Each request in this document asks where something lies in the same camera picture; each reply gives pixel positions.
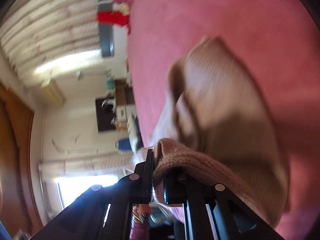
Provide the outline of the light pink knit sweater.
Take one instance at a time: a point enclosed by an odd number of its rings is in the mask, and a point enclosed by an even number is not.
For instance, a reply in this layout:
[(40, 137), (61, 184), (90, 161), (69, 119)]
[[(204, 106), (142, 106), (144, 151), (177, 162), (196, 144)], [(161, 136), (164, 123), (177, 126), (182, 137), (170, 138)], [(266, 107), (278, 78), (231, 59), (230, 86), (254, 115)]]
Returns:
[(225, 185), (267, 224), (277, 226), (289, 191), (267, 107), (243, 64), (219, 38), (176, 61), (150, 135), (153, 197), (164, 205), (164, 175), (182, 167), (207, 185)]

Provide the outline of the brown wooden door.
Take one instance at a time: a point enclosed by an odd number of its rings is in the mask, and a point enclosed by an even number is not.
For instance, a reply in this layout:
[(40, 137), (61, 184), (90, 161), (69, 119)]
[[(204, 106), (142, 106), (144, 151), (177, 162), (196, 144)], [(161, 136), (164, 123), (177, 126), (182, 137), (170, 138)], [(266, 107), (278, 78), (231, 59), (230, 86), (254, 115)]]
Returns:
[(1, 85), (1, 222), (10, 236), (37, 233), (37, 210), (30, 170), (34, 112)]

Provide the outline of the brown wooden desk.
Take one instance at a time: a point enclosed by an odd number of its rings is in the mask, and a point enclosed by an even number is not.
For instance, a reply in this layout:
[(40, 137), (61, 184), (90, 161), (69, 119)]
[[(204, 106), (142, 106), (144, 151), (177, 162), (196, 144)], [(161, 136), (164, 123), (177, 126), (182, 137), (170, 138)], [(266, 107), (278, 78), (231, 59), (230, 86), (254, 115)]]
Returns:
[(134, 105), (135, 98), (133, 94), (133, 89), (130, 87), (126, 80), (124, 79), (116, 79), (114, 81), (115, 84), (115, 100), (116, 106), (126, 106), (126, 105)]

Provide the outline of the white patterned curtain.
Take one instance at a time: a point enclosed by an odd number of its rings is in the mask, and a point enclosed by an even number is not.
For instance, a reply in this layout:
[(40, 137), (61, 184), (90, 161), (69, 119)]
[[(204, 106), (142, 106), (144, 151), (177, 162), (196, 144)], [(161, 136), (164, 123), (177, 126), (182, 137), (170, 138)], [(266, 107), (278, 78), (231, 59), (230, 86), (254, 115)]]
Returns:
[(1, 26), (10, 67), (28, 86), (90, 66), (101, 56), (98, 0), (17, 0)]

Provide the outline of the red cloth on headboard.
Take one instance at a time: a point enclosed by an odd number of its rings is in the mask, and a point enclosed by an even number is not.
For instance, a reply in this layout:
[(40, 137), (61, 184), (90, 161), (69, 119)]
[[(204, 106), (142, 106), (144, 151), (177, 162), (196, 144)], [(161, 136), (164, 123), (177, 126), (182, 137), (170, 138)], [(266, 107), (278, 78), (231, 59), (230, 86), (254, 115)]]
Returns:
[(97, 12), (97, 20), (99, 23), (118, 25), (127, 28), (127, 33), (131, 33), (130, 16), (119, 11), (99, 11)]

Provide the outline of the pink bed cover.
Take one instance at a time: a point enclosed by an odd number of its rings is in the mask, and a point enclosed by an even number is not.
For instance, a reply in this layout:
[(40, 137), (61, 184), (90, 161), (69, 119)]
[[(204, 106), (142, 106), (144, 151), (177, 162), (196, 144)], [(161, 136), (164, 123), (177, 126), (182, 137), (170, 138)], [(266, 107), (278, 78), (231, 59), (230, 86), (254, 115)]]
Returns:
[(133, 0), (127, 51), (144, 144), (165, 102), (171, 65), (204, 37), (245, 64), (274, 118), (291, 172), (277, 228), (303, 239), (319, 214), (319, 30), (299, 0)]

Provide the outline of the dark grey headboard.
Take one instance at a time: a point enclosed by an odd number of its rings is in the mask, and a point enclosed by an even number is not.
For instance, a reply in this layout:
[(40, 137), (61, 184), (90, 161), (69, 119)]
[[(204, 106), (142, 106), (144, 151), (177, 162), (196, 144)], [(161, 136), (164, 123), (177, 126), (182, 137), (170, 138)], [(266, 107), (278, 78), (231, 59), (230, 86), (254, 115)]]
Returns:
[(98, 0), (97, 20), (102, 57), (114, 57), (112, 10), (113, 0)]

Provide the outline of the black wall television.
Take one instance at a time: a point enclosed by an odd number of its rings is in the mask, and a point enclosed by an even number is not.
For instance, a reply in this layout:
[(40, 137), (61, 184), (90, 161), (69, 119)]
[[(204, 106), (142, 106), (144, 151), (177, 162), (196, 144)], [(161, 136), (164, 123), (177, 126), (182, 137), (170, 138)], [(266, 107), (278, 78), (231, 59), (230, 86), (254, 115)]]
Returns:
[(115, 97), (96, 98), (95, 112), (98, 132), (115, 130), (116, 100)]

